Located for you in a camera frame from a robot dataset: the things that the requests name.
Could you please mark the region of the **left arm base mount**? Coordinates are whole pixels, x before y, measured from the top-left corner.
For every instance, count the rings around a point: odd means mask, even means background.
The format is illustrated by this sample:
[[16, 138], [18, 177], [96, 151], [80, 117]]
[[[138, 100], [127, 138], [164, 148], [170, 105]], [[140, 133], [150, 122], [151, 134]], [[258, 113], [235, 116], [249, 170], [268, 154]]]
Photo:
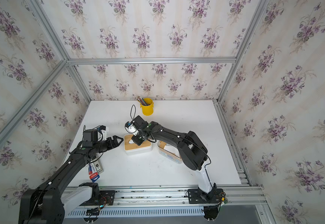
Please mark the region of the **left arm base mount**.
[[115, 190], [100, 190], [97, 183], [83, 183], [79, 187], [88, 187], [92, 191], [90, 198], [82, 204], [82, 206], [94, 206], [87, 209], [83, 215], [83, 219], [87, 222], [96, 221], [101, 211], [114, 203]]

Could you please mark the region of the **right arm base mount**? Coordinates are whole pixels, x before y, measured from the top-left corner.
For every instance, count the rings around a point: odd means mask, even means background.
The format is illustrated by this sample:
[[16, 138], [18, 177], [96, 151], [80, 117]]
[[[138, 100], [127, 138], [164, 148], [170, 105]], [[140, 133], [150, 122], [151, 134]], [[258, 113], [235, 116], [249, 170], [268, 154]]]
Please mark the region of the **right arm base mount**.
[[210, 193], [201, 189], [188, 189], [186, 193], [189, 204], [206, 204], [203, 206], [204, 218], [207, 221], [215, 221], [223, 205], [229, 203], [223, 189], [214, 186]]

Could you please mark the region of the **white box with bamboo lid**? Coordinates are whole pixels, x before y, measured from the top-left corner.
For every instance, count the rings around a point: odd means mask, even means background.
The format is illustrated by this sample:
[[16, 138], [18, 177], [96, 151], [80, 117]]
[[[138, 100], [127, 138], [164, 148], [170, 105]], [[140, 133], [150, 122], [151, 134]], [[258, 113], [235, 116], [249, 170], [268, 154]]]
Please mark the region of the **white box with bamboo lid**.
[[124, 136], [124, 151], [128, 156], [148, 153], [152, 151], [152, 143], [144, 141], [141, 145], [137, 145], [132, 141], [133, 134]]

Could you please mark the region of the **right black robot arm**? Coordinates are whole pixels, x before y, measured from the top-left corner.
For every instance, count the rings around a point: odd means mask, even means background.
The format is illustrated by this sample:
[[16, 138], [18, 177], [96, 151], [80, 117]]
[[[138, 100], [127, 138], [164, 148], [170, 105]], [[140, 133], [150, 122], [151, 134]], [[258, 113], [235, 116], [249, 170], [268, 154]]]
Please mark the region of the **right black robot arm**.
[[138, 146], [145, 141], [162, 141], [176, 148], [182, 162], [195, 171], [199, 190], [205, 194], [213, 191], [214, 184], [206, 170], [211, 159], [207, 148], [195, 132], [176, 132], [154, 121], [148, 123], [141, 116], [128, 121], [125, 129], [133, 134], [132, 141]]

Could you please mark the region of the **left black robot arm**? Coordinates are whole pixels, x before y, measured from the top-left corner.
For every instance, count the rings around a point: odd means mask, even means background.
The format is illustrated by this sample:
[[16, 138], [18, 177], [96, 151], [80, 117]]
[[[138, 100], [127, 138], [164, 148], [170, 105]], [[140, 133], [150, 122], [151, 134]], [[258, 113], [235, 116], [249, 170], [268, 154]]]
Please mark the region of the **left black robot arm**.
[[114, 135], [99, 140], [100, 130], [89, 129], [83, 132], [83, 139], [70, 153], [67, 161], [43, 184], [27, 190], [20, 202], [18, 222], [20, 224], [61, 224], [65, 210], [61, 196], [74, 177], [97, 154], [103, 154], [120, 146], [123, 138]]

